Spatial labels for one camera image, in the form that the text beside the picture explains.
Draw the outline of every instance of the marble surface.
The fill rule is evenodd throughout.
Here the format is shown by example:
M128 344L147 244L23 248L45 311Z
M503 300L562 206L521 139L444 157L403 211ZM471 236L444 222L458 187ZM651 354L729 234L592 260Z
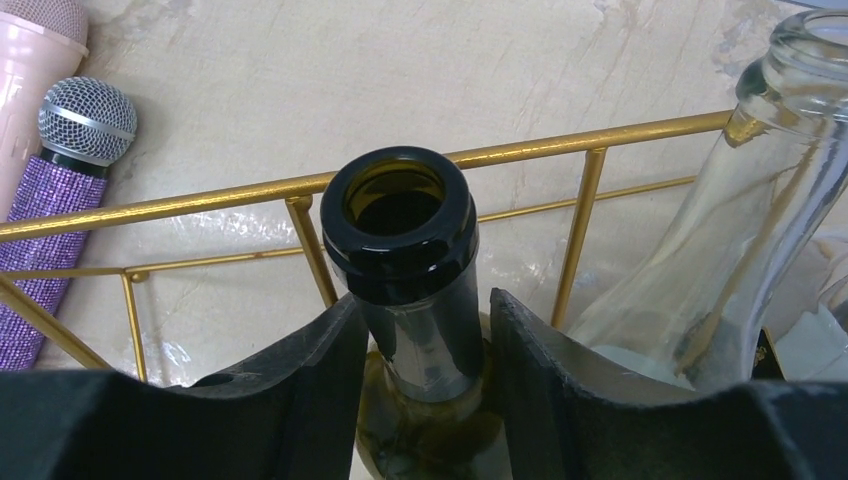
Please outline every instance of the marble surface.
M112 205L335 170L388 145L447 152L728 109L739 73L798 11L771 0L84 3L91 56L81 73L129 94L140 116L138 140L112 172ZM612 149L600 188L693 174L715 138ZM490 213L574 196L580 160L468 178ZM596 207L569 315L650 250L685 193ZM550 315L571 215L483 225L481 302L498 286ZM97 231L83 264L296 244L276 202ZM158 273L136 296L161 385L228 366L322 311L303 257ZM75 281L59 317L134 372L117 278ZM44 367L73 365L52 345L41 357ZM352 478L364 478L357 462Z

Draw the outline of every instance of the clear glass bottle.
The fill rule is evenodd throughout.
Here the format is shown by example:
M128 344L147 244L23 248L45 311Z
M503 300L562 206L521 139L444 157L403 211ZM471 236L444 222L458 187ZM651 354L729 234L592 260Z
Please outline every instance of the clear glass bottle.
M327 253L356 297L369 352L356 446L375 478L511 478L477 305L477 213L447 158L364 155L321 202Z
M774 30L659 246L567 330L636 372L712 392L750 378L774 286L848 175L848 11Z

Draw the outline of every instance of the microphone grille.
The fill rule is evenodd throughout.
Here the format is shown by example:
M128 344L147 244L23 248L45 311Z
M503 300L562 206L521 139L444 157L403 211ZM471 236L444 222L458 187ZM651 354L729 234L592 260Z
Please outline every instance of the microphone grille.
M85 46L88 15L79 0L0 0L0 12L52 30Z
M137 124L135 107L123 92L89 77L53 85L38 112L45 147L103 166L126 153Z

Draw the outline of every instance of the sparkly microphone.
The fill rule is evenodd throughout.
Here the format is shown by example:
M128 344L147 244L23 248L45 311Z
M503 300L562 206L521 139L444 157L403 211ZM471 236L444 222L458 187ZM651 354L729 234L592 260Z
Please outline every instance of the sparkly microphone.
M0 0L0 222L40 147L36 117L44 94L77 71L87 36L79 0Z
M24 171L8 221L97 208L106 173L135 138L132 102L115 87L85 77L54 85L38 112L43 148ZM87 232L0 243L0 271L74 268ZM55 315L70 279L16 282ZM0 305L0 370L32 367L44 337Z

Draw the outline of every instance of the gold metal bar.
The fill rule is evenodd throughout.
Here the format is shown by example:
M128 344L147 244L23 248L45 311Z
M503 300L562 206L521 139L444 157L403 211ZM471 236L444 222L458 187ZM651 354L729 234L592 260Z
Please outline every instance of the gold metal bar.
M34 278L79 278L120 275L124 269L115 267L65 268L60 270L20 270L4 272L12 281L32 280Z
M691 117L640 123L626 127L613 127L604 130L573 133L494 147L477 148L449 153L447 156L463 169L500 165L519 160L529 160L531 158L550 157L553 155L563 155L566 153L720 130L727 123L731 113L730 111L705 113ZM0 230L0 239L2 239L2 230Z
M160 272L164 270L178 270L181 268L205 267L220 265L222 263L245 262L248 260L260 260L263 258L288 257L303 253L300 247L266 250L264 252L237 253L235 255L220 255L217 257L195 258L191 260L177 260L175 262L150 263L147 265L136 265L127 267L124 271L129 274Z
M612 198L625 197L628 195L637 195L645 192L652 192L655 190L662 190L665 188L678 187L681 185L687 185L695 181L694 176L689 177L681 177L675 178L672 180L664 180L662 182L648 183L644 185L638 185L635 187L627 187L619 190L611 190L609 192L599 193L595 197L595 201L599 200L608 200ZM507 218L518 217L522 215L530 215L533 213L546 212L549 210L556 210L558 208L571 207L577 204L576 198L570 198L567 200L560 200L557 202L549 202L543 203L540 205L533 205L530 207L517 208L513 210L506 210L503 212L489 213L486 215L481 215L479 217L480 223L493 222L496 220L505 220ZM92 267L92 268L74 268L74 269L64 269L64 270L21 270L15 272L6 272L6 276L8 276L11 280L28 280L33 278L77 278L77 277L89 277L89 276L100 276L100 275L121 275L126 272L130 275L130 279L132 279L132 275L136 274L146 274L151 272L160 272L166 270L178 270L183 268L193 268L193 267L205 267L205 266L213 266L220 265L225 263L237 263L237 262L246 262L250 260L261 260L264 258L278 258L278 257L288 257L292 255L300 255L303 253L303 248L301 247L292 247L292 248L281 248L274 250L265 250L261 252L251 252L251 253L237 253L233 255L219 255L214 257L205 257L205 258L194 258L189 260L177 260L173 262L161 262L161 263L150 263L145 265L135 265L127 268L118 268L118 267Z
M127 316L130 319L130 334L133 339L133 351L135 352L135 366L138 371L138 379L147 383L147 366L144 362L144 346L141 343L141 328L138 326L138 309L135 304L135 294L132 290L130 274L121 274L121 283L124 285L124 298L127 301Z
M653 192L654 190L679 187L681 185L688 185L694 181L695 176L693 175L690 177L675 178L673 180L664 180L662 182L647 183L645 185L639 185L636 187L622 188L620 190L611 190L609 192L599 193L598 195L596 195L595 201L609 200L611 198L626 197L628 195L636 195L638 193ZM558 202L542 203L540 205L533 205L532 207L516 208L514 210L507 210L505 212L481 215L478 219L478 222L486 223L493 222L495 220L505 220L507 218L529 215L531 213L540 213L546 212L548 210L556 210L557 208L571 207L576 204L576 198L569 198L568 200L560 200Z
M86 368L110 368L105 360L94 353L53 315L29 295L21 291L5 274L0 273L0 302L5 303L30 325L52 340L62 350Z
M601 181L601 172L604 169L606 156L606 148L586 152L586 160L583 164L583 179L580 181L577 207L571 220L571 233L565 250L565 260L562 263L562 273L559 276L559 288L557 289L554 313L551 318L551 325L557 330L562 328L565 321L568 298L571 296L571 287L574 285L574 278L577 276L577 265L580 263L580 253L583 251L583 241L586 239L586 231L589 229L589 219L592 217L592 207L595 205L595 196L598 192L598 184Z
M309 269L312 271L312 276L315 277L318 291L321 292L324 306L329 308L339 300L339 297L336 295L336 288L333 286L333 279L330 277L330 270L327 268L324 254L321 253L321 243L318 241L318 234L315 233L315 226L312 225L312 217L309 216L309 209L312 208L312 195L289 198L286 200L286 208L291 215L294 230L297 232L300 244L303 247L303 253L306 254Z
M450 153L447 156L461 168L499 165L531 158L561 155L582 150L719 130L725 125L729 116L730 112L727 111L708 113L640 125L615 127L593 132L465 150ZM130 205L104 207L79 213L3 223L0 224L0 242L126 225L222 208L252 205L283 198L312 195L322 192L333 175L335 175L335 172L319 173Z

